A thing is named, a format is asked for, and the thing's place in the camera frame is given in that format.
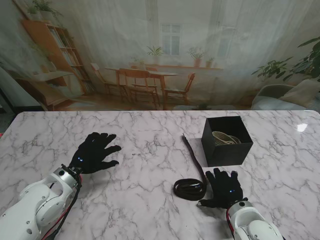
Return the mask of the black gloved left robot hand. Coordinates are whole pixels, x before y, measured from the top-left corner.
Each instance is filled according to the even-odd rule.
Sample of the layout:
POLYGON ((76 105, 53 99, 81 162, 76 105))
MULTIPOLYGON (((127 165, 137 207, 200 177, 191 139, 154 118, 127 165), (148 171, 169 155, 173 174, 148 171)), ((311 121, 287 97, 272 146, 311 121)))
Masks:
POLYGON ((105 158, 122 149, 119 145, 108 146, 116 136, 98 132, 89 134, 79 145, 68 167, 79 174, 93 174, 115 167, 118 161, 105 161, 105 158))

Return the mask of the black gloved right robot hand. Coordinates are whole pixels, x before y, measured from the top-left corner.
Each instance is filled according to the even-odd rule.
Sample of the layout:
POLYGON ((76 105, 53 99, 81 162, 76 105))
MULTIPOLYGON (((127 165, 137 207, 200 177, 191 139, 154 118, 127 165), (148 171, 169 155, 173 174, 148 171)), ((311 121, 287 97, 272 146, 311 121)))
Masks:
POLYGON ((212 188, 213 197, 212 199, 201 199, 197 203, 198 206, 228 209, 244 199, 237 171, 232 171, 228 175, 226 171, 220 171, 216 167, 213 172, 207 171, 205 175, 212 188))

